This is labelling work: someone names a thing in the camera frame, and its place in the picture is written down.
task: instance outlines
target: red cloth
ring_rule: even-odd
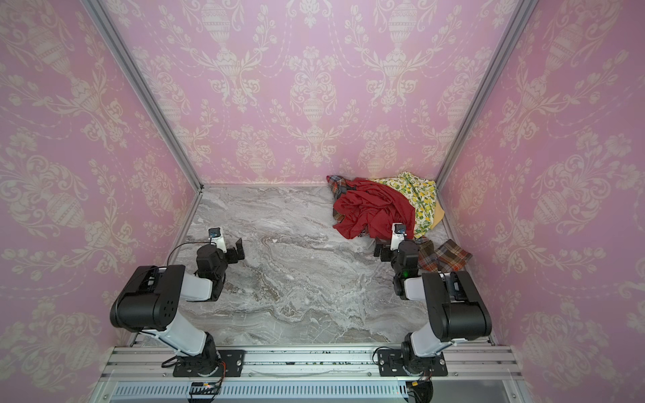
[[[333,204],[345,218],[333,226],[347,239],[358,236],[367,225],[371,238],[391,239],[392,223],[402,222],[408,238],[414,234],[415,210],[404,195],[384,184],[357,179],[346,181],[348,190]]]

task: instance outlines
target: lemon print fabric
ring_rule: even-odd
[[[410,172],[401,172],[394,178],[370,179],[403,194],[416,210],[414,237],[421,238],[434,222],[437,191],[435,181],[420,178]]]

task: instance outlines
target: marble tabletop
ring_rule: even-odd
[[[218,301],[182,301],[183,315],[218,345],[398,342],[419,329],[425,304],[394,295],[373,240],[333,229],[332,204],[327,186],[205,189],[185,242],[220,226],[229,248],[243,239],[246,259],[229,265]],[[441,245],[443,225],[428,237]],[[175,263],[194,273],[200,246]]]

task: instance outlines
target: pile of clothes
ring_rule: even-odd
[[[392,178],[352,181],[330,175],[327,182],[336,200],[333,227],[345,238],[389,240],[392,223],[401,222],[414,228],[406,237],[419,243],[420,268],[447,273],[463,268],[472,256],[451,239],[435,250],[432,241],[424,238],[444,216],[434,181],[401,172]]]

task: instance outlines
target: damask wallpaper pattern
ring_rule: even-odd
[[[645,401],[644,13],[541,0],[441,195],[537,403]]]
[[[205,183],[434,178],[517,0],[103,0]]]
[[[78,1],[0,3],[0,389],[83,402],[195,192]]]

